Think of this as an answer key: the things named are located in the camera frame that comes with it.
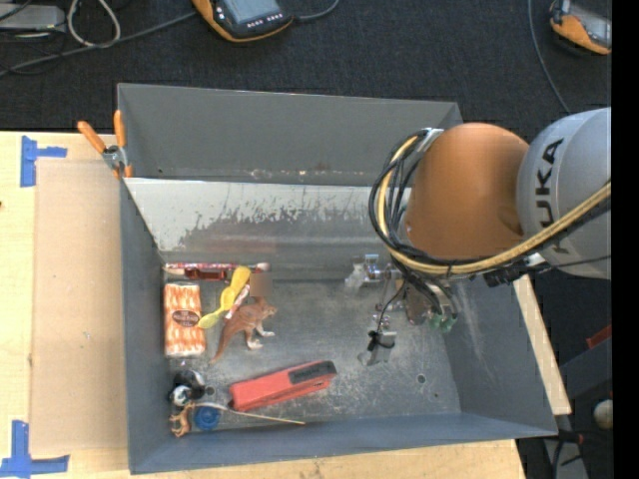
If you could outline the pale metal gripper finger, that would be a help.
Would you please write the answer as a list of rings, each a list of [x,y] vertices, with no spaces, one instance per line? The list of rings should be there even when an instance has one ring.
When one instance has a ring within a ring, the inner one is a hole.
[[[395,267],[391,262],[382,263],[380,255],[366,253],[351,259],[352,271],[345,278],[344,285],[351,290],[363,286],[382,284],[395,278]]]
[[[395,339],[395,331],[370,330],[368,332],[368,345],[366,350],[357,356],[358,361],[364,366],[388,362],[395,347]]]

